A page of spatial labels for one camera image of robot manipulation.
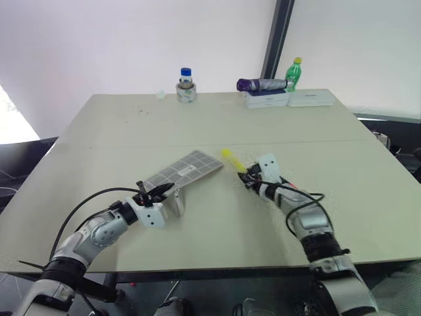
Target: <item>bottle cap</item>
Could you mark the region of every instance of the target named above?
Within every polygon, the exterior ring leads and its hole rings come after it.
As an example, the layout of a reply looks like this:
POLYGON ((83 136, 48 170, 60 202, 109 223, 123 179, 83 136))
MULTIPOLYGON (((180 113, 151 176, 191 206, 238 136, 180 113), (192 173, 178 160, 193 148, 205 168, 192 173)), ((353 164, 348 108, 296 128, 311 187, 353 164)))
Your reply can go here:
POLYGON ((191 76, 190 68, 182 68, 182 76, 191 76))

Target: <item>yellow marker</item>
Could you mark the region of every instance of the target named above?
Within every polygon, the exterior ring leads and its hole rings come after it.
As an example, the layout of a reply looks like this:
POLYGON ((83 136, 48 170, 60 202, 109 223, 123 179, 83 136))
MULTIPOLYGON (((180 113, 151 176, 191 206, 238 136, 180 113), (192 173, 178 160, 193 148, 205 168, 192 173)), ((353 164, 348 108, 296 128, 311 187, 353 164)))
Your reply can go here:
POLYGON ((231 165, 233 165, 238 170, 238 172, 247 172, 247 169, 244 167, 243 163, 241 163, 241 161, 238 160, 238 158, 234 156, 229 149, 224 148, 223 150, 221 150, 221 154, 231 163, 231 165))

